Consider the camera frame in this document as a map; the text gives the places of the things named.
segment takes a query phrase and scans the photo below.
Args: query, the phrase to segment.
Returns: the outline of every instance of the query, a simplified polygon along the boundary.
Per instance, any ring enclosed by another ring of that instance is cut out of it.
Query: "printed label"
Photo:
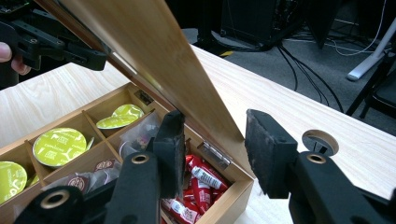
[[[103,170],[103,169],[106,169],[106,168],[113,168],[114,167],[114,163],[116,163],[115,159],[98,162],[95,165],[95,170],[94,171]]]
[[[89,186],[89,182],[90,180],[87,177],[76,175],[71,176],[66,185],[76,187],[81,190],[82,193],[85,193]]]
[[[212,188],[219,189],[221,182],[215,178],[213,175],[210,173],[206,172],[205,170],[195,166],[191,170],[192,174],[197,177],[197,179],[203,181],[207,185],[209,185]]]

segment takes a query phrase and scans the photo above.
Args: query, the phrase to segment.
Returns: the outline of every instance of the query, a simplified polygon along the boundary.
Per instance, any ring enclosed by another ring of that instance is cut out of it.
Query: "black cable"
[[[277,50],[279,50],[280,54],[282,54],[283,58],[286,60],[286,62],[288,63],[288,65],[290,66],[291,71],[293,72],[293,75],[294,75],[294,91],[297,91],[297,88],[298,88],[297,73],[296,73],[296,71],[294,70],[294,67],[291,65],[289,59],[285,56],[285,54],[282,52],[282,50],[279,48],[279,46],[276,46],[276,47],[277,47]]]
[[[297,78],[293,66],[291,65],[291,63],[289,63],[289,60],[287,59],[287,57],[286,57],[286,56],[284,55],[284,53],[282,52],[282,49],[281,49],[279,46],[277,46],[277,47],[278,47],[279,52],[282,54],[282,56],[283,56],[283,57],[285,58],[285,60],[288,62],[290,68],[293,70],[293,73],[294,73],[294,75],[295,75],[295,78]],[[308,81],[311,83],[311,85],[314,87],[314,89],[318,92],[319,101],[320,101],[321,103],[323,103],[323,100],[322,100],[322,96],[323,96],[323,98],[324,98],[325,101],[326,101],[326,104],[329,105],[329,101],[328,101],[326,95],[325,95],[325,94],[320,90],[320,88],[315,84],[315,82],[314,82],[314,80],[311,78],[311,76],[309,76],[309,74],[305,71],[305,69],[304,69],[298,62],[296,62],[295,60],[293,60],[293,61],[296,63],[297,67],[303,72],[303,74],[306,76],[306,78],[307,78]]]
[[[320,88],[317,86],[317,84],[316,84],[315,81],[312,79],[312,77],[309,76],[309,74],[306,72],[306,70],[303,68],[303,66],[302,66],[300,63],[298,63],[297,61],[295,61],[295,63],[296,63],[296,65],[297,65],[297,67],[298,67],[298,68],[303,72],[303,74],[306,76],[306,78],[307,78],[308,81],[311,83],[311,85],[314,87],[314,89],[318,92],[320,103],[321,103],[321,104],[323,103],[323,99],[322,99],[322,96],[323,96],[323,98],[324,98],[325,101],[326,101],[326,105],[329,105],[329,101],[328,101],[326,95],[320,90]]]
[[[332,90],[332,88],[327,84],[327,82],[320,75],[318,75],[315,71],[313,71],[308,65],[306,65],[305,63],[303,63],[300,60],[298,60],[297,58],[295,58],[287,49],[285,49],[285,47],[283,47],[282,45],[279,45],[279,47],[282,48],[285,51],[285,53],[289,55],[289,57],[291,57],[293,60],[295,60],[296,62],[300,63],[303,67],[308,69],[312,74],[314,74],[323,83],[323,85],[326,86],[326,88],[332,93],[332,96],[334,97],[336,103],[338,104],[340,112],[344,113],[344,109],[341,106],[341,103],[340,103],[337,95]]]

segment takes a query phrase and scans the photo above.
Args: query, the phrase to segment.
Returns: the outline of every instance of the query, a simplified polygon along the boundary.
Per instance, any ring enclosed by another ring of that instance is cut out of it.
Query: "metal hinge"
[[[202,153],[205,154],[207,158],[210,158],[212,161],[214,161],[222,170],[225,170],[232,162],[227,155],[206,141],[204,141]]]

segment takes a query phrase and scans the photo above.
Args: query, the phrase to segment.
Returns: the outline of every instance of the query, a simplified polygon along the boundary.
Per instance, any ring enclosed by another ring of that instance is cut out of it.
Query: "coffee pod lid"
[[[101,119],[96,123],[96,127],[99,129],[115,129],[127,126],[136,120],[135,117],[108,117]]]
[[[145,115],[143,110],[137,105],[121,105],[111,115],[111,117],[101,119],[96,123],[99,129],[116,129],[127,126]]]
[[[71,128],[51,129],[41,134],[33,145],[35,158],[44,165],[60,167],[87,149],[84,135]]]
[[[136,119],[140,119],[145,113],[143,110],[137,105],[121,105],[117,108],[111,117],[135,117]]]
[[[27,174],[23,167],[12,161],[0,161],[0,203],[23,191]]]

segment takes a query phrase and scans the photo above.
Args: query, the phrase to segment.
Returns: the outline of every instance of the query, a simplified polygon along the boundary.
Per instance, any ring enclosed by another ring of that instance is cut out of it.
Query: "screw hole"
[[[317,164],[323,164],[326,162],[326,159],[319,155],[309,154],[306,157],[308,158],[309,161],[312,161]]]
[[[142,164],[149,160],[149,156],[147,155],[137,155],[132,157],[132,162],[135,164]]]
[[[51,209],[58,207],[59,205],[65,203],[70,197],[67,190],[58,190],[47,195],[43,201],[41,201],[41,207],[45,209]]]

